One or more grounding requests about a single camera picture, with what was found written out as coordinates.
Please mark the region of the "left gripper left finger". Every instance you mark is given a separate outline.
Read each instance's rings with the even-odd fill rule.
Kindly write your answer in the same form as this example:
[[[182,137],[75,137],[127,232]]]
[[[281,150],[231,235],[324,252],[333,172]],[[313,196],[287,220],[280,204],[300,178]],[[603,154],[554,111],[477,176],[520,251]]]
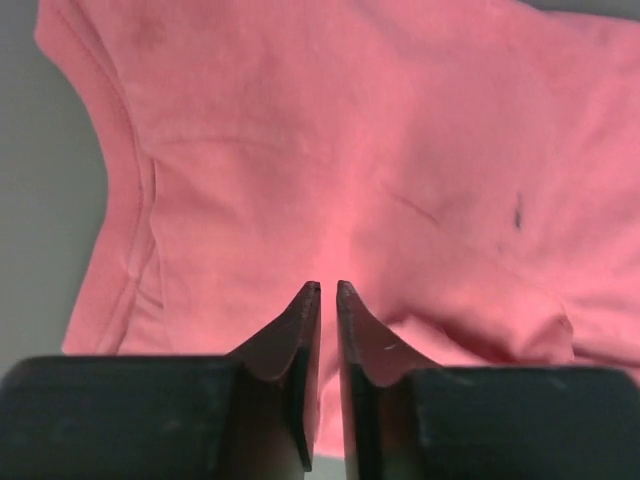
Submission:
[[[307,473],[318,427],[321,287],[305,283],[268,325],[228,356],[242,366],[238,470]]]

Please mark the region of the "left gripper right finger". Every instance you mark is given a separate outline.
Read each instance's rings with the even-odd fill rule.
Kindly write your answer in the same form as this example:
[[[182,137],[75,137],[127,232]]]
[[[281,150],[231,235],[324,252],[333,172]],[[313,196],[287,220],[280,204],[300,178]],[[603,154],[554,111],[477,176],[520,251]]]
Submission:
[[[344,453],[349,479],[422,479],[410,373],[425,359],[337,284]]]

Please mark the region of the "salmon pink t shirt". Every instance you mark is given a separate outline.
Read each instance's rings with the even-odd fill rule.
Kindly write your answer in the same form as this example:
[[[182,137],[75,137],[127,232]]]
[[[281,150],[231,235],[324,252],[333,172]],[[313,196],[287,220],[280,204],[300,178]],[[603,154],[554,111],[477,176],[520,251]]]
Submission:
[[[225,353],[336,285],[442,365],[639,372],[639,26],[517,1],[44,1],[108,173],[62,349]]]

